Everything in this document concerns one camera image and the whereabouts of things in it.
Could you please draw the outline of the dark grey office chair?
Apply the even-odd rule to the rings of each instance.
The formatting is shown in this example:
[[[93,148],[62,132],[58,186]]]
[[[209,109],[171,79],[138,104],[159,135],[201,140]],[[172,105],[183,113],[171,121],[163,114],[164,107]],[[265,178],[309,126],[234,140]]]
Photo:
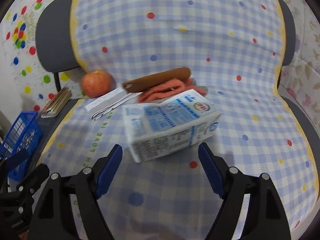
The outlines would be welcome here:
[[[35,43],[37,56],[43,68],[54,74],[57,91],[61,90],[59,72],[78,68],[75,54],[72,51],[69,18],[72,0],[54,0],[41,13],[36,25]],[[281,97],[293,111],[315,154],[315,162],[319,167],[319,135],[307,114],[298,102],[285,89],[280,90]]]

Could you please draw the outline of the red orange apple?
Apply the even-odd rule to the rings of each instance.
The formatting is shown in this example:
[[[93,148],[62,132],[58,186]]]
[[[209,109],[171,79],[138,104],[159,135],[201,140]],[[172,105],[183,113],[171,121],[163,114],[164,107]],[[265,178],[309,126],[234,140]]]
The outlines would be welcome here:
[[[95,70],[82,77],[81,88],[89,98],[97,98],[112,90],[113,78],[104,70]]]

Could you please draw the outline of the floral pink backdrop sheet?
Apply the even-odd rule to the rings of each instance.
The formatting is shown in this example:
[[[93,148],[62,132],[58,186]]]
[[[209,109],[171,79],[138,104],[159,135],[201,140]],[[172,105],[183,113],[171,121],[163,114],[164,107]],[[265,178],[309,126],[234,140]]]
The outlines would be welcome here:
[[[319,22],[305,0],[283,0],[296,27],[293,60],[281,71],[280,84],[319,130]]]

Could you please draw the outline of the blue white milk carton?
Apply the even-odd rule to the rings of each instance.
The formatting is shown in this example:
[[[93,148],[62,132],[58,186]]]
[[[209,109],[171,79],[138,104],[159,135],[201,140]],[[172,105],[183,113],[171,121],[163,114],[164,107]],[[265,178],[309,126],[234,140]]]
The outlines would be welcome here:
[[[162,102],[123,107],[127,144],[136,163],[157,159],[211,137],[221,112],[190,89]]]

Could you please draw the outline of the brown handled knife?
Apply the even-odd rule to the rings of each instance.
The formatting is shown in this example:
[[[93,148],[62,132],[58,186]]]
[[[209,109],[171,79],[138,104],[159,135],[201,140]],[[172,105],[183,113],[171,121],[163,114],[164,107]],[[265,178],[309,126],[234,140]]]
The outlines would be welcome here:
[[[109,106],[112,102],[115,102],[116,99],[120,99],[120,96],[125,96],[129,93],[141,93],[151,87],[160,85],[172,79],[186,81],[190,76],[190,69],[187,67],[181,67],[127,81],[120,87],[90,102],[85,106],[85,109],[88,113],[93,115],[101,109]]]

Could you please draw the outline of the blue plastic basket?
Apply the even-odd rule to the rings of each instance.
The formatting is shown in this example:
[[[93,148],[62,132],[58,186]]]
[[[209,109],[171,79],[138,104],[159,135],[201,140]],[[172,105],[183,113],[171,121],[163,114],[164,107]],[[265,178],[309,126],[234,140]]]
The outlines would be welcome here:
[[[20,150],[27,152],[24,161],[16,161],[17,165],[8,174],[10,179],[17,182],[22,181],[26,174],[43,135],[37,116],[37,112],[21,112],[1,143],[1,159],[13,157]]]

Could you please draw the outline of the blue checkered cloth cover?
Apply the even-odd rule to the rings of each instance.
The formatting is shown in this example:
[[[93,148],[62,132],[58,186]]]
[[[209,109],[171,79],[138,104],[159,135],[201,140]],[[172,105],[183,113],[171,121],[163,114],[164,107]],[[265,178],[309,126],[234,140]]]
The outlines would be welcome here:
[[[242,173],[270,175],[294,231],[316,205],[318,172],[301,124],[277,91],[286,24],[280,0],[72,0],[76,58],[116,83],[188,67],[208,93],[130,100],[97,121],[75,105],[44,152],[68,176],[123,158],[99,199],[115,239],[204,239],[222,201],[198,157],[206,142]]]

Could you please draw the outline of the polka dot birthday backdrop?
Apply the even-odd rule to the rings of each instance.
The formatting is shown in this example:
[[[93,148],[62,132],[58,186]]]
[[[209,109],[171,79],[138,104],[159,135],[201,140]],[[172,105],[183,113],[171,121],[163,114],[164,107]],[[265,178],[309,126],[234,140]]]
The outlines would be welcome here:
[[[1,111],[39,111],[57,93],[54,75],[39,61],[36,26],[55,0],[11,0],[1,18]]]

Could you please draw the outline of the orange knitted glove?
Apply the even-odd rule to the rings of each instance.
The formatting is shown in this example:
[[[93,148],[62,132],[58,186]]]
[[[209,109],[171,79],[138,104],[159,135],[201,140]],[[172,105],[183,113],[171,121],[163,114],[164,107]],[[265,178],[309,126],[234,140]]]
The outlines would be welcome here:
[[[146,103],[166,99],[190,89],[197,91],[202,96],[205,96],[208,93],[206,89],[198,87],[195,80],[192,78],[189,78],[186,81],[172,79],[145,90],[138,96],[137,101],[138,103]]]

